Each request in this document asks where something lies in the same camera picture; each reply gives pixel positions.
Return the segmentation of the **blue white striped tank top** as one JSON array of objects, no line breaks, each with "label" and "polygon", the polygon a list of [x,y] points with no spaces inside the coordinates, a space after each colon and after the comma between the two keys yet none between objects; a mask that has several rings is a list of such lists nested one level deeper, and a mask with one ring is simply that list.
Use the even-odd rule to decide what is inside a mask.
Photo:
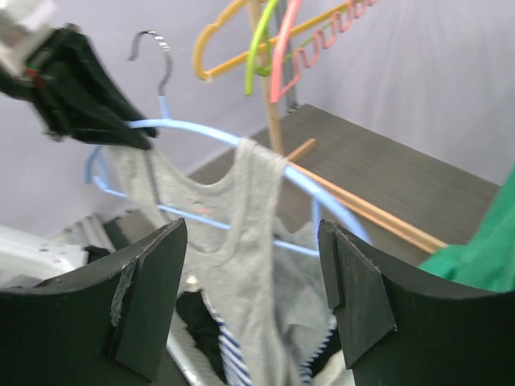
[{"label": "blue white striped tank top", "polygon": [[[218,343],[224,374],[229,385],[252,385],[248,368],[241,354],[241,347],[226,326],[223,318],[217,313],[208,296],[201,291],[200,296],[208,314],[219,328]],[[313,385],[317,376],[328,365],[330,358],[341,350],[336,342],[336,316],[331,313],[328,322],[328,332],[314,353],[299,366],[301,385]]]}]

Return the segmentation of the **lime green hanger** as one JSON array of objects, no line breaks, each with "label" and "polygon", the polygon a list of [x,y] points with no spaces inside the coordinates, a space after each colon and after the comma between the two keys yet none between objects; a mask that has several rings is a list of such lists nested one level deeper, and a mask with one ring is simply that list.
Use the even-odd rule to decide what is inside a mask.
[{"label": "lime green hanger", "polygon": [[[300,68],[310,68],[314,66],[319,58],[319,43],[315,36],[311,37],[305,44],[313,43],[313,56],[307,57],[304,46],[298,46],[294,53],[287,55],[286,45],[294,30],[299,32],[306,31],[315,27],[327,19],[324,15],[319,15],[302,25],[293,26],[293,22],[301,6],[300,1],[289,1],[286,6],[285,14],[277,36],[273,39],[269,37],[269,22],[278,6],[277,1],[269,1],[258,20],[257,27],[253,33],[245,68],[245,94],[253,93],[253,78],[256,75],[268,77],[270,79],[270,101],[276,103],[279,99],[299,80]],[[294,76],[286,85],[282,84],[282,64],[290,60],[294,67]]]}]

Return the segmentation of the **blue hanger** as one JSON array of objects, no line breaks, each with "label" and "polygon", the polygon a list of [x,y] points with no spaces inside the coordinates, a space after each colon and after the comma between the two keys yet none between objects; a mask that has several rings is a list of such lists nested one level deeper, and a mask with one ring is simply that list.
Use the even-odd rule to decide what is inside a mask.
[{"label": "blue hanger", "polygon": [[[144,119],[140,121],[131,121],[129,127],[131,129],[143,129],[150,126],[163,127],[166,129],[179,129],[192,133],[197,133],[205,137],[223,142],[232,147],[237,147],[242,141],[241,138],[227,133],[220,129],[215,129],[206,125],[201,125],[189,121],[177,121],[170,118],[170,110],[165,95],[165,86],[167,85],[173,69],[171,49],[164,38],[156,31],[139,31],[132,39],[129,61],[134,61],[138,57],[138,46],[144,35],[150,35],[159,45],[163,52],[165,62],[165,72],[163,78],[158,84],[158,100],[162,116],[159,119]],[[101,155],[102,146],[94,147],[84,162],[84,182],[87,184],[95,184],[102,191],[111,195],[125,198],[126,195],[120,191],[115,191],[110,186],[109,176],[105,161]],[[342,205],[321,187],[320,183],[314,181],[313,178],[307,176],[305,172],[298,170],[293,166],[287,166],[283,172],[283,176],[289,179],[293,184],[305,191],[311,197],[311,220],[314,225],[318,225],[321,221],[321,208],[325,207],[341,222],[349,227],[349,229],[361,236],[365,242],[371,244],[372,241],[361,226],[359,220],[348,210],[347,205]]]}]

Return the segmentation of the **pink hanger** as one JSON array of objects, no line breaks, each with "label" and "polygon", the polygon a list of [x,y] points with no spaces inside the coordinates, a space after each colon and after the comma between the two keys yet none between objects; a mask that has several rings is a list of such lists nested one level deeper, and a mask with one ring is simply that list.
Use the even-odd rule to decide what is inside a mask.
[{"label": "pink hanger", "polygon": [[[353,21],[364,16],[368,8],[377,4],[374,0],[345,1],[319,14],[304,24],[295,26],[300,1],[288,2],[285,16],[277,35],[272,55],[272,68],[270,73],[270,101],[278,102],[300,79],[304,68],[313,67],[319,60],[320,52],[329,49],[340,34],[347,31]],[[313,35],[298,45],[295,50],[286,54],[286,46],[290,38],[297,32],[314,29]],[[293,65],[293,79],[287,84],[282,81],[282,65],[290,61]]]}]

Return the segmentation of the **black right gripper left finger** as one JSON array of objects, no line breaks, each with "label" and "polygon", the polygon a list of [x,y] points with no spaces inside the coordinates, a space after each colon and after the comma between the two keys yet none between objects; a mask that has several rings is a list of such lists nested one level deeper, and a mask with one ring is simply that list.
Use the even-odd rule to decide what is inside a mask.
[{"label": "black right gripper left finger", "polygon": [[186,247],[176,220],[35,287],[4,289],[2,384],[155,383]]}]

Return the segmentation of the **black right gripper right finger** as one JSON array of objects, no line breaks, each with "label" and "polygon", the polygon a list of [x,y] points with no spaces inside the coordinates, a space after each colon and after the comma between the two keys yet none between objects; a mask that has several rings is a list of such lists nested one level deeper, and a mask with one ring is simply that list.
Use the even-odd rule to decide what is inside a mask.
[{"label": "black right gripper right finger", "polygon": [[344,362],[358,385],[511,385],[514,295],[461,285],[330,221],[319,255]]}]

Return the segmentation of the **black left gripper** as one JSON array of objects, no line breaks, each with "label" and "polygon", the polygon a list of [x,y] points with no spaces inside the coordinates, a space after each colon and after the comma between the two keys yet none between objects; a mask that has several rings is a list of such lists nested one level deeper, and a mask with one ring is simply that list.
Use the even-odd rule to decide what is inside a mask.
[{"label": "black left gripper", "polygon": [[[158,130],[130,127],[131,121],[143,119],[142,113],[111,80],[89,38],[78,31],[71,23],[45,25],[23,36],[16,27],[11,34],[16,44],[1,44],[1,92],[30,103],[46,124],[46,135],[55,141],[70,137],[88,144],[151,149],[150,139],[158,136]],[[64,62],[87,92],[110,110],[58,100]]]}]

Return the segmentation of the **black tank top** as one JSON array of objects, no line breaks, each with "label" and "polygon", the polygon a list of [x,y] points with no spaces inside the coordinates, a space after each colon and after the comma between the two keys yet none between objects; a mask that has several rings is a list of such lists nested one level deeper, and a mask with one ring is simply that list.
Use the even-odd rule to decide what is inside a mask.
[{"label": "black tank top", "polygon": [[183,292],[178,296],[175,308],[194,339],[195,348],[204,354],[220,381],[227,384],[218,340],[220,328],[204,304],[202,293]]}]

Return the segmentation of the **grey tank top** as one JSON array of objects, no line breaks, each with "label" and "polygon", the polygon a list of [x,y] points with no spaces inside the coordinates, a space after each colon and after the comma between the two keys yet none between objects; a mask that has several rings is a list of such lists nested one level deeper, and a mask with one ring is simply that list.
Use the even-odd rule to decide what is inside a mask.
[{"label": "grey tank top", "polygon": [[[319,261],[282,248],[311,246],[312,226],[289,233],[276,215],[286,162],[255,141],[235,150],[229,172],[204,185],[157,150],[112,147],[124,193],[154,226],[161,205],[188,213],[179,295],[195,276],[236,341],[252,385],[301,385],[299,366],[328,332],[330,311]],[[176,311],[171,330],[192,341],[208,385],[223,384]]]}]

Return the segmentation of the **yellow velvet hanger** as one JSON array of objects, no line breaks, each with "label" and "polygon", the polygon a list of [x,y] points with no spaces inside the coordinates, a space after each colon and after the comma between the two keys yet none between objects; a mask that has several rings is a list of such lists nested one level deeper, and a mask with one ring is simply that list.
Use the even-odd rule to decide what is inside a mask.
[{"label": "yellow velvet hanger", "polygon": [[[310,6],[320,6],[322,13],[333,7],[325,6],[321,1],[301,1],[299,13]],[[191,66],[192,76],[197,80],[209,82],[239,66],[246,67],[249,46],[253,38],[253,27],[241,15],[244,9],[252,6],[252,1],[186,1],[190,7],[183,20],[189,22],[187,30],[192,32]],[[279,32],[276,27],[271,39]],[[297,32],[288,44],[295,49],[313,35],[314,29]]]}]

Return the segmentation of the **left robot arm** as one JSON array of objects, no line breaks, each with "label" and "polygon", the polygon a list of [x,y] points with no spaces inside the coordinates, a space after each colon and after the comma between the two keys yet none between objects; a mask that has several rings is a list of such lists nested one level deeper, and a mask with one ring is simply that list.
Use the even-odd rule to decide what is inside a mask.
[{"label": "left robot arm", "polygon": [[[77,26],[50,27],[41,36],[21,28],[1,34],[1,91],[32,105],[55,141],[66,137],[108,146],[151,148],[153,127],[132,129],[143,115],[108,76]],[[45,280],[83,265],[87,253],[14,229],[1,229],[1,270]]]}]

